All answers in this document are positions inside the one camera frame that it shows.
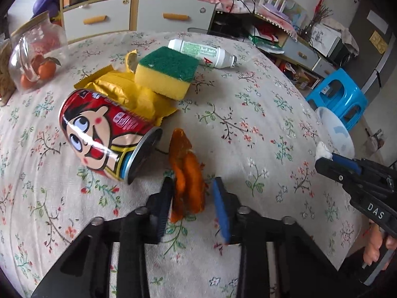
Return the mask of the person's right hand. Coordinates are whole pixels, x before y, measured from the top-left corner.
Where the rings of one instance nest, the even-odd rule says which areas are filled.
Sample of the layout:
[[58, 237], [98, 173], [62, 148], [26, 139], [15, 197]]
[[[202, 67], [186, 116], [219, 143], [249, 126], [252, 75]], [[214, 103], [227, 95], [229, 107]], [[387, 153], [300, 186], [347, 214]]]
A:
[[[377, 262], [380, 257], [380, 248], [383, 242], [383, 235], [377, 224], [371, 221], [368, 242], [363, 253], [363, 261], [367, 265]], [[389, 250], [396, 250], [397, 241], [395, 238], [389, 236], [386, 240], [386, 247]]]

